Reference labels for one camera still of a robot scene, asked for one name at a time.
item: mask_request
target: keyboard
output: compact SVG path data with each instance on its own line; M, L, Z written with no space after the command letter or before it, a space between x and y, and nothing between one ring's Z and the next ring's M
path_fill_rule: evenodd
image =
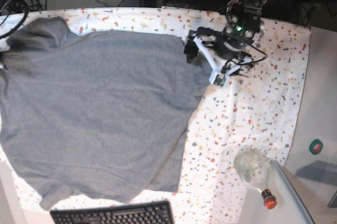
M168 201L110 208L51 211L55 224L173 224Z

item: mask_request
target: clear plastic bottle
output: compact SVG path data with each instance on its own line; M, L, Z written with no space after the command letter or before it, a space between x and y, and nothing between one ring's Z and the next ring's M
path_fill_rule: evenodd
M245 146L237 153L234 167L247 187L261 193L264 205L268 209L273 209L277 203L267 186L269 180L267 157L255 147Z

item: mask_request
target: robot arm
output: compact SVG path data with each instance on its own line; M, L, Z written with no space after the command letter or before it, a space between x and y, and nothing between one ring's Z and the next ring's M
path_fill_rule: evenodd
M187 61L191 61L201 51L211 65L213 72L210 83L225 87L230 76L247 74L254 64L267 58L261 50L252 44L253 38L264 32L264 23L261 20L262 7L267 0L231 0L227 5L227 25L222 32L209 28L198 28L190 31L185 53ZM263 57L253 60L252 56L244 51L251 46Z

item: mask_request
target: terrazzo-patterned tablecloth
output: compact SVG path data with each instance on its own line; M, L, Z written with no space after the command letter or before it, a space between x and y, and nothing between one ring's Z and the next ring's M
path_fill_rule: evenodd
M10 16L0 27L0 33L14 27L21 16ZM79 35L119 29L171 34L183 40L190 29L204 26L222 30L225 25L225 18L218 13L173 8L36 12L29 14L25 24L40 17L63 18ZM252 69L250 78L234 77L225 89L209 86L191 117L179 192L145 190L132 202L168 199L176 224L236 223L246 194L246 187L233 168L233 159L240 147L261 147L269 157L282 165L285 163L302 98L310 31L267 19L265 26L265 36L256 46L269 55L268 59ZM0 42L0 48L7 49L4 41ZM256 58L261 56L254 50L250 53ZM1 148L0 161L8 163ZM14 171L12 173L22 207L42 211L38 204L40 195ZM81 195L60 201L54 208L114 205L118 202Z

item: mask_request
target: table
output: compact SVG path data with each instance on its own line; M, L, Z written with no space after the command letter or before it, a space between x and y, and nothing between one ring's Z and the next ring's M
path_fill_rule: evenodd
M1 27L2 32L15 26L20 17L9 17ZM119 29L170 34L182 40L190 29L204 26L222 30L226 22L218 13L189 9L96 8L30 13L25 24L41 17L63 18L78 35ZM168 199L175 223L236 223L246 194L246 187L233 168L239 149L243 145L255 145L284 165L302 98L310 30L269 19L264 21L265 37L256 46L269 54L269 58L252 69L250 78L234 77L225 89L209 86L190 119L179 192L145 190L132 203ZM8 49L4 41L0 41L0 49ZM249 48L247 51L256 58L261 56ZM9 164L2 149L0 160ZM41 212L40 195L14 171L13 178L21 206ZM54 208L117 204L82 195L60 201Z

